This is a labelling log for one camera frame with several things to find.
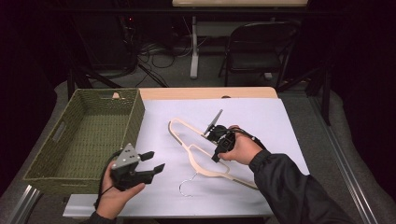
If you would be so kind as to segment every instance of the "hand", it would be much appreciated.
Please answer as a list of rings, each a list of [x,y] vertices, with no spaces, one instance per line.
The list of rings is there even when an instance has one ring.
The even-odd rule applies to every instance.
[[[235,146],[233,150],[226,153],[219,153],[219,158],[225,161],[237,161],[249,165],[251,160],[262,150],[253,140],[242,133],[235,133]]]
[[[110,169],[113,165],[114,161],[111,162],[106,169],[105,176],[102,183],[102,191],[111,188],[113,186],[113,181],[110,177]],[[142,191],[145,187],[145,184],[141,183],[137,186],[127,189],[125,191],[120,191],[116,188],[109,189],[106,193],[104,193],[99,202],[99,206],[96,210],[96,213],[108,219],[116,218],[125,204],[132,199],[137,193]]]

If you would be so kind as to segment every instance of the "basket handle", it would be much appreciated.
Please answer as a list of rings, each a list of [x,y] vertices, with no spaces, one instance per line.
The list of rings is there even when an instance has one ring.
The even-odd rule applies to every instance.
[[[117,92],[117,91],[103,91],[103,92],[99,92],[99,97],[101,99],[111,99],[111,100],[122,99],[120,97],[120,93]]]
[[[52,140],[56,143],[59,142],[59,140],[62,138],[62,135],[64,134],[64,130],[66,130],[66,123],[62,121],[52,136]]]

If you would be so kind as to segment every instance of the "metal rail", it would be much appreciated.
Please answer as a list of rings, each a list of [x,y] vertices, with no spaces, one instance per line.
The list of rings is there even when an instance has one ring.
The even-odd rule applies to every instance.
[[[334,155],[335,161],[337,162],[338,168],[340,169],[341,175],[343,176],[346,186],[349,189],[350,195],[352,196],[353,201],[355,202],[359,213],[361,214],[361,219],[364,224],[377,224],[377,220],[373,213],[373,210],[370,207],[370,204],[367,202],[366,197],[361,190],[361,185],[359,184],[356,176],[353,174],[352,169],[347,161],[347,158],[343,152],[343,149],[339,145],[337,138],[332,131],[331,126],[328,126],[325,120],[322,118],[320,113],[320,104],[318,98],[309,97],[308,98],[312,107],[314,108],[314,112],[318,117],[319,123],[322,126],[323,130],[325,130],[326,134],[329,136],[329,140],[332,143],[332,154]]]
[[[14,211],[9,216],[7,224],[26,223],[31,211],[35,207],[35,202],[39,197],[40,191],[29,185],[22,194],[20,201],[15,206]]]

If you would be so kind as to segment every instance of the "dark background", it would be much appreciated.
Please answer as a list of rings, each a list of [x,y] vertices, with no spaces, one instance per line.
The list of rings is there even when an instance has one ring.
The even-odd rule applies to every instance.
[[[150,7],[144,2],[135,3]],[[159,1],[158,6],[169,7],[169,2]],[[310,8],[341,10],[350,4],[358,13],[351,26],[353,31],[337,51],[332,70],[332,90],[344,101],[356,149],[380,186],[395,199],[396,140],[393,130],[396,113],[392,105],[396,83],[393,68],[396,62],[396,6],[392,1],[384,0],[315,0],[310,2]],[[101,46],[101,41],[108,43],[109,40],[110,44],[117,46],[114,49],[119,49],[118,55],[125,59],[120,67],[133,65],[134,57],[121,44],[122,32],[106,39],[99,36],[95,39],[84,24],[80,23],[76,28],[65,15],[54,17],[44,13],[35,1],[3,0],[0,10],[0,74],[5,87],[2,88],[0,123],[2,194],[46,125],[56,101],[53,89],[67,79],[71,58],[74,62],[94,67],[87,44],[91,50],[100,51],[103,49],[97,46]],[[169,27],[164,26],[161,31],[155,29],[156,20],[161,18],[166,24],[175,22],[171,17],[152,17],[150,20],[136,17],[136,22],[148,28],[142,31],[147,35],[153,31],[167,33],[163,42],[171,45],[173,39],[168,33]],[[97,34],[120,29],[112,25],[117,24],[114,17],[97,19],[106,21],[93,27]],[[303,20],[302,36],[290,58],[288,77],[302,75],[322,63],[332,43],[338,43],[336,37],[344,24],[329,18]],[[84,32],[88,38],[81,39]],[[106,57],[98,61],[117,65]]]

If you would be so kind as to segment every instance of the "black sleeve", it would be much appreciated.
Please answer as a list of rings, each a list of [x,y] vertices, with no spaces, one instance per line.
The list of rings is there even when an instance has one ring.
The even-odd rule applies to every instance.
[[[117,219],[108,219],[99,216],[96,212],[93,212],[89,219],[80,222],[80,224],[116,224]]]
[[[281,224],[354,223],[312,175],[284,154],[258,153],[249,168]]]

